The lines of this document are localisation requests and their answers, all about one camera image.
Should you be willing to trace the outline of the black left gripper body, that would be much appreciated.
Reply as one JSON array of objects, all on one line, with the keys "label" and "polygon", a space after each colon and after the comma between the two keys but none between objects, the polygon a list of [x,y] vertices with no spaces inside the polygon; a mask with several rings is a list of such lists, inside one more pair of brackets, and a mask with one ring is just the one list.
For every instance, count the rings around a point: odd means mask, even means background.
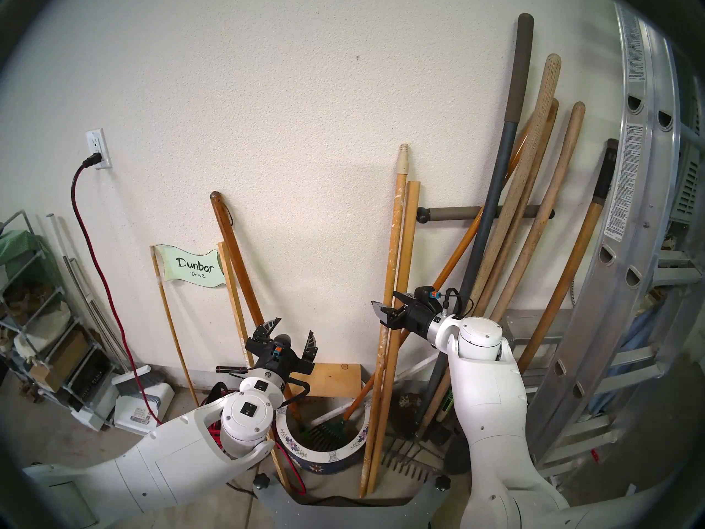
[{"label": "black left gripper body", "polygon": [[248,339],[245,347],[249,353],[257,356],[257,362],[248,371],[248,379],[282,387],[292,373],[310,375],[314,369],[314,363],[306,363],[296,354],[290,339],[271,339],[266,344]]}]

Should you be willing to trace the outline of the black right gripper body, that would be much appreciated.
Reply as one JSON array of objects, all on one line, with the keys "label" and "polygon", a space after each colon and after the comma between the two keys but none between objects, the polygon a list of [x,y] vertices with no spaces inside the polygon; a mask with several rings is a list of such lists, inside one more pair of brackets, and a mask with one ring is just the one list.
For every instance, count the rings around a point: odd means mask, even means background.
[{"label": "black right gripper body", "polygon": [[439,318],[442,311],[440,302],[413,302],[403,305],[396,310],[398,312],[398,328],[411,334],[416,334],[427,341],[429,330],[434,325],[434,320]]}]

